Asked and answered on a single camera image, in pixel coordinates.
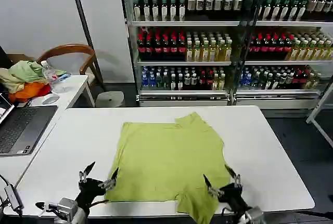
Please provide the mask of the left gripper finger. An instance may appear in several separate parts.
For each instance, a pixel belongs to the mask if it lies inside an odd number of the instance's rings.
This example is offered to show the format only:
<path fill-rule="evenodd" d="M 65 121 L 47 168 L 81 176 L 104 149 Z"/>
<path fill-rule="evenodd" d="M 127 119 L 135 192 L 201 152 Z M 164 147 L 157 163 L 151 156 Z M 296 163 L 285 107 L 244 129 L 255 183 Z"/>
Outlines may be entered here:
<path fill-rule="evenodd" d="M 107 179 L 104 182 L 101 182 L 98 186 L 105 190 L 111 190 L 116 186 L 116 180 L 118 175 L 119 168 L 113 172 L 111 178 Z"/>
<path fill-rule="evenodd" d="M 86 166 L 86 168 L 83 171 L 79 171 L 79 183 L 87 182 L 87 176 L 93 169 L 94 165 L 95 165 L 95 162 L 92 162 L 91 164 Z"/>

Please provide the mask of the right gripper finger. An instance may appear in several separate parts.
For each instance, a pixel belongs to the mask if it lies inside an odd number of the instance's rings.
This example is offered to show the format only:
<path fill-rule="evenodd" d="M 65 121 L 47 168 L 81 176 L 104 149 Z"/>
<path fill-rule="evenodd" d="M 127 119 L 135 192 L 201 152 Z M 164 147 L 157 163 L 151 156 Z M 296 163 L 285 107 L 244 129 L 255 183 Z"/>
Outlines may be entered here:
<path fill-rule="evenodd" d="M 214 197 L 222 197 L 224 195 L 224 192 L 220 189 L 217 189 L 215 187 L 213 187 L 210 183 L 210 181 L 208 180 L 208 178 L 206 177 L 205 174 L 203 174 L 203 177 L 204 177 L 204 181 L 205 181 L 205 184 L 208 188 L 208 192 L 214 196 Z"/>
<path fill-rule="evenodd" d="M 227 164 L 225 164 L 225 168 L 229 172 L 231 178 L 234 180 L 235 187 L 242 187 L 240 174 L 235 173 L 234 170 L 231 167 L 229 167 Z"/>

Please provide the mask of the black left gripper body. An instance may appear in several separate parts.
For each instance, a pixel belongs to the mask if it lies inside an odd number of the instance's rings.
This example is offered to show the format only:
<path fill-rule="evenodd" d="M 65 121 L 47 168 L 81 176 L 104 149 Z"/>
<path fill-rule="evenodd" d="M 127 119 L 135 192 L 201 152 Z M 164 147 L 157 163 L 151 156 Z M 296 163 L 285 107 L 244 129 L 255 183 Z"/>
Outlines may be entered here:
<path fill-rule="evenodd" d="M 100 186 L 101 183 L 103 182 L 92 178 L 87 178 L 86 182 L 79 182 L 80 193 L 75 198 L 78 207 L 89 210 L 95 197 L 105 194 L 105 189 Z"/>

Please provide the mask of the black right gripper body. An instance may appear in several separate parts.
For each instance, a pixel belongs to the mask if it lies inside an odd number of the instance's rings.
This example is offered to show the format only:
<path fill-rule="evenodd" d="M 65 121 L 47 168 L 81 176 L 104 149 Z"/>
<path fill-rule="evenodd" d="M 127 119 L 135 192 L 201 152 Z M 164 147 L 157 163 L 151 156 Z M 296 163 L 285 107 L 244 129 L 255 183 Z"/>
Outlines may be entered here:
<path fill-rule="evenodd" d="M 242 189 L 242 186 L 236 186 L 235 183 L 221 187 L 219 202 L 227 203 L 234 213 L 244 213 L 248 210 L 248 205 L 241 197 Z"/>

